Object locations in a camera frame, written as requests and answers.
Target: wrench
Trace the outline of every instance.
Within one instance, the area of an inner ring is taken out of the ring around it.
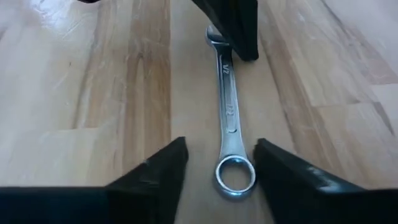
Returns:
[[[216,51],[218,90],[220,94],[221,150],[215,170],[215,184],[220,193],[228,199],[239,200],[250,195],[256,183],[256,173],[244,149],[239,121],[238,97],[232,65],[232,47],[223,36],[206,29],[206,41]],[[240,190],[228,187],[221,178],[226,166],[238,165],[250,175],[249,185]]]

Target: black object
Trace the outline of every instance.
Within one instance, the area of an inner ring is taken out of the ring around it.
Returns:
[[[172,224],[187,161],[177,138],[105,187],[3,187],[0,223]]]
[[[259,58],[257,0],[192,0],[244,61]]]
[[[276,223],[398,223],[398,190],[364,190],[259,139],[257,179]]]

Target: chrome wrench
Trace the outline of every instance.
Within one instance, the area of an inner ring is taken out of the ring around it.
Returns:
[[[221,151],[215,170],[216,188],[225,197],[239,200],[252,192],[256,183],[256,173],[248,160],[244,149],[241,124],[239,121],[238,97],[232,64],[232,47],[221,35],[206,29],[206,41],[216,51],[218,91],[220,95]],[[228,187],[221,178],[223,169],[228,165],[239,165],[250,175],[249,185],[240,190]]]

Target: wood grain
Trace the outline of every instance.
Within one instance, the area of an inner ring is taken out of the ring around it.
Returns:
[[[267,138],[363,187],[398,187],[396,10],[259,0],[260,58],[234,55],[249,157]],[[186,136],[176,223],[272,223],[259,187],[230,203],[211,183],[208,25],[187,0],[0,0],[0,185],[105,185]]]

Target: wooden table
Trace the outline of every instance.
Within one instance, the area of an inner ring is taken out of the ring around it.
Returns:
[[[396,0],[259,0],[235,58],[257,138],[369,189],[398,187]],[[0,184],[105,185],[172,139],[190,153],[176,223],[271,223],[211,185],[220,149],[210,24],[189,0],[0,0]]]

